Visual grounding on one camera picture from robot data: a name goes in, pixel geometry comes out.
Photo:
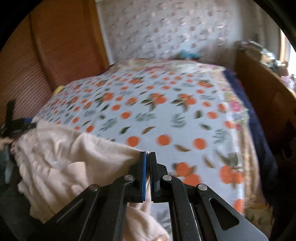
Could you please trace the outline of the left hand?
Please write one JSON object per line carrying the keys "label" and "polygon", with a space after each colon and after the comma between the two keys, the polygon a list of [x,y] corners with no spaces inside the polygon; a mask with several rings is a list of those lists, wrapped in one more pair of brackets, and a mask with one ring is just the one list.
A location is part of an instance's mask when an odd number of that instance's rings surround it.
{"label": "left hand", "polygon": [[6,148],[9,148],[10,153],[14,154],[15,153],[15,145],[16,145],[16,140],[12,138],[1,138],[0,139],[0,151],[5,151]]}

